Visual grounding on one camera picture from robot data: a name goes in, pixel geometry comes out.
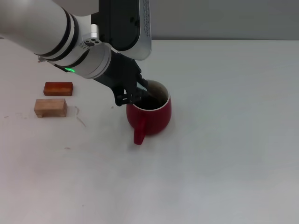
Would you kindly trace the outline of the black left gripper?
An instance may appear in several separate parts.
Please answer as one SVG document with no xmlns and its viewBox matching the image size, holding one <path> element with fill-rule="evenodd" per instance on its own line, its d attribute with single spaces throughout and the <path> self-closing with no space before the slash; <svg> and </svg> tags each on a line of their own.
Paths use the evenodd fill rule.
<svg viewBox="0 0 299 224">
<path fill-rule="evenodd" d="M 115 104 L 122 106 L 135 104 L 142 99 L 142 92 L 148 92 L 148 81 L 143 78 L 138 80 L 140 74 L 141 70 L 135 60 L 112 51 L 107 69 L 94 80 L 113 92 L 136 92 L 135 95 L 116 93 Z"/>
</svg>

